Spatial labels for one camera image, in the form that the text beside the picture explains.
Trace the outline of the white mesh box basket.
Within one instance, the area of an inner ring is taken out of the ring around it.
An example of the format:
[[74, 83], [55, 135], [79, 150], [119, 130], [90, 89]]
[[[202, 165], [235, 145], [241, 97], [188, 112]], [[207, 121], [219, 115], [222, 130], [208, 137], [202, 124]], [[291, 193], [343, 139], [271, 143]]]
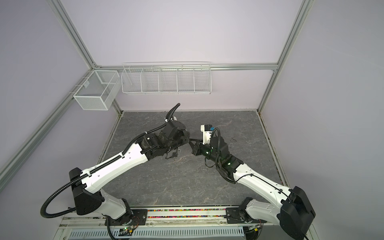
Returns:
[[121, 86], [118, 71], [94, 70], [75, 92], [74, 98], [83, 110], [107, 111]]

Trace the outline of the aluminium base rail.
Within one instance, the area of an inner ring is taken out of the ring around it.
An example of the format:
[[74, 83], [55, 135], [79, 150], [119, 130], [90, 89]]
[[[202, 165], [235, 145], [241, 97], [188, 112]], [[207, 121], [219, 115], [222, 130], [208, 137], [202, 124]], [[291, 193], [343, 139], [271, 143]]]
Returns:
[[68, 235], [75, 229], [113, 229], [127, 228], [129, 232], [137, 228], [201, 228], [201, 227], [241, 227], [246, 232], [260, 232], [263, 227], [279, 227], [272, 223], [229, 223], [227, 212], [230, 208], [238, 206], [205, 206], [205, 207], [160, 207], [160, 208], [133, 208], [133, 212], [143, 211], [145, 222], [138, 226], [111, 226], [107, 227], [106, 217], [90, 214], [77, 217], [70, 214], [64, 217], [59, 230]]

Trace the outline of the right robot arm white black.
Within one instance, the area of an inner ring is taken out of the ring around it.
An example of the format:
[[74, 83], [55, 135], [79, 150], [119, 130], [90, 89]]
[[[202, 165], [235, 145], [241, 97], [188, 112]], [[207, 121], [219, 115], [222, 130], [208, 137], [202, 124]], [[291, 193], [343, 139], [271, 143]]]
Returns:
[[208, 144], [190, 139], [192, 153], [212, 160], [219, 174], [231, 184], [241, 184], [253, 190], [266, 202], [247, 197], [237, 208], [230, 208], [230, 223], [269, 222], [279, 225], [294, 240], [306, 240], [316, 216], [306, 192], [295, 186], [289, 188], [257, 173], [232, 155], [223, 138], [214, 137]]

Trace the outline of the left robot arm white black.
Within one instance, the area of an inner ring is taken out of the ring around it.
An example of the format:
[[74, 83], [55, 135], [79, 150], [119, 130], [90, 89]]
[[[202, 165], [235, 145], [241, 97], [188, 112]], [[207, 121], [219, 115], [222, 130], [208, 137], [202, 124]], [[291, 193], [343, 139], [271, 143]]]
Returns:
[[77, 215], [99, 213], [120, 225], [131, 223], [134, 213], [128, 201], [113, 197], [103, 187], [128, 170], [177, 150], [189, 142], [189, 137], [183, 123], [168, 121], [137, 136], [121, 153], [83, 170], [84, 179], [72, 187]]

